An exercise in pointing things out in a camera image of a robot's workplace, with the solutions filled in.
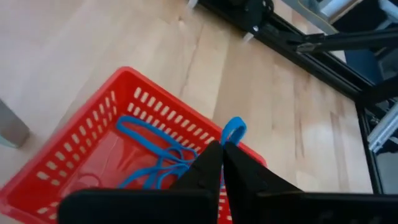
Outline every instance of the wooden floor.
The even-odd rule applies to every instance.
[[[319,31],[274,1],[276,13],[300,30]],[[20,150],[0,146],[0,185],[127,65],[220,126],[232,116],[244,118],[243,141],[301,189],[371,192],[354,103],[262,43],[242,42],[242,33],[203,8],[187,10],[186,3],[1,1],[0,98],[32,137]]]

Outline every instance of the red plastic basket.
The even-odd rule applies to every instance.
[[[153,166],[157,157],[115,129],[121,115],[140,118],[201,152],[221,129],[139,72],[122,67],[76,112],[0,191],[0,211],[24,223],[56,223],[59,201],[87,187],[116,187],[135,170]],[[146,138],[167,145],[145,129]],[[265,160],[244,144],[253,158]],[[172,179],[165,180],[168,187]],[[132,188],[139,188],[136,181]],[[219,223],[231,223],[221,189]]]

